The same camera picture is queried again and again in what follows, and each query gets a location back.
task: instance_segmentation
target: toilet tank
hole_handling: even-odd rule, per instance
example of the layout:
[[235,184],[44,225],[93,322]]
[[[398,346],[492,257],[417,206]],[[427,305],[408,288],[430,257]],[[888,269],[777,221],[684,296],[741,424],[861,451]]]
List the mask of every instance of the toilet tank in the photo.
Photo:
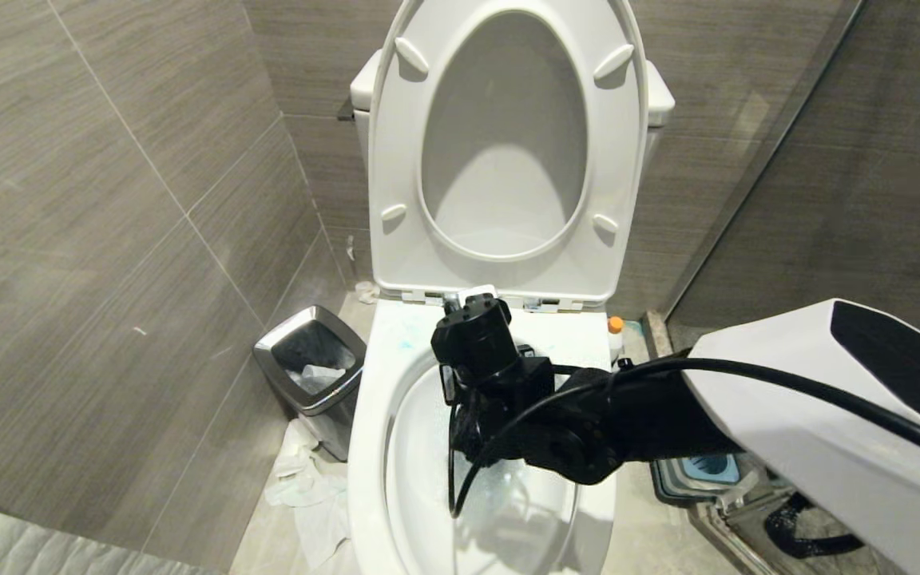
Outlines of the toilet tank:
[[[354,106],[354,120],[357,123],[357,138],[361,143],[361,157],[364,167],[368,167],[368,126],[371,121],[371,96],[375,91],[375,76],[379,72],[379,59],[383,55],[381,50],[375,51],[368,58],[361,72],[350,83],[350,101]],[[655,152],[662,128],[672,116],[672,109],[676,101],[672,98],[669,88],[662,81],[652,62],[648,62],[648,134],[645,139],[645,159],[643,169],[648,168],[651,157]]]

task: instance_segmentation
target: trash can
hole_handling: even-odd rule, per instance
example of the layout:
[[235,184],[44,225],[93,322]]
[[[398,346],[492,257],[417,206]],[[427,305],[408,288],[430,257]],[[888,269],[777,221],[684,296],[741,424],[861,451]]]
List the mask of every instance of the trash can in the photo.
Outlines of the trash can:
[[341,462],[350,451],[366,349],[360,336],[321,306],[279,324],[253,349],[276,393]]

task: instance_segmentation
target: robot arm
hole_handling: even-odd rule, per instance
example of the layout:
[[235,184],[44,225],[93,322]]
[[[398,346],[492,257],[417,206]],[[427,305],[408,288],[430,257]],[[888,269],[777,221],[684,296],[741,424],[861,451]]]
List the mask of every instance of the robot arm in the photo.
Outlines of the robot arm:
[[[830,301],[610,374],[518,349],[500,299],[464,304],[431,341],[450,448],[472,462],[458,493],[450,473],[454,516],[476,470],[501,458],[593,484],[623,462],[746,449],[920,572],[920,332]],[[556,375],[569,378],[557,388]]]

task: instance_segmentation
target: toilet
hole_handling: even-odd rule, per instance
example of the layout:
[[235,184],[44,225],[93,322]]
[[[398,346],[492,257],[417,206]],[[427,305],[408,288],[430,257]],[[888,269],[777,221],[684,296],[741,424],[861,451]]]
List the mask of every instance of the toilet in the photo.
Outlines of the toilet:
[[[616,476],[482,470],[457,520],[430,348],[445,295],[495,290],[553,363],[609,368],[641,171],[674,109],[625,0],[405,0],[351,85],[376,302],[348,462],[365,573],[601,572]],[[458,456],[458,474],[467,463]]]

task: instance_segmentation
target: black hose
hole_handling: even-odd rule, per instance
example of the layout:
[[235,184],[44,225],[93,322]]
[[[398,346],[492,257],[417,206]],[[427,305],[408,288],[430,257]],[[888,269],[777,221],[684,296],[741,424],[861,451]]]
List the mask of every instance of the black hose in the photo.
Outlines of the black hose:
[[841,409],[850,411],[851,414],[858,415],[859,418],[864,418],[868,422],[875,423],[875,425],[889,430],[891,433],[920,447],[919,423],[912,422],[909,419],[903,418],[901,415],[894,414],[894,412],[858,397],[853,393],[834,388],[833,386],[828,386],[826,383],[819,383],[814,379],[804,378],[802,375],[789,374],[789,372],[779,371],[779,369],[762,367],[762,365],[751,363],[741,363],[740,361],[706,358],[662,358],[638,365],[638,367],[627,369],[627,371],[614,372],[613,375],[610,375],[609,378],[603,382],[591,383],[591,385],[554,393],[530,405],[530,407],[527,407],[520,414],[516,415],[515,418],[510,419],[506,425],[502,426],[499,433],[494,434],[492,439],[485,444],[485,447],[478,452],[478,456],[475,456],[474,461],[471,462],[470,470],[468,470],[467,475],[464,477],[463,484],[460,486],[460,494],[456,498],[455,505],[452,494],[450,494],[450,514],[452,514],[454,518],[459,517],[461,510],[463,510],[463,503],[467,499],[467,492],[470,491],[471,484],[474,483],[474,476],[478,474],[478,470],[488,461],[490,452],[499,444],[501,438],[505,437],[508,433],[512,433],[512,430],[514,430],[516,426],[521,425],[525,419],[566,397],[588,393],[602,388],[609,388],[611,390],[615,386],[628,386],[632,385],[632,383],[638,383],[640,379],[646,378],[646,376],[664,374],[670,371],[718,371],[722,372],[722,374],[742,375],[745,376],[745,378],[758,379],[760,382],[773,383],[773,385],[821,399]]

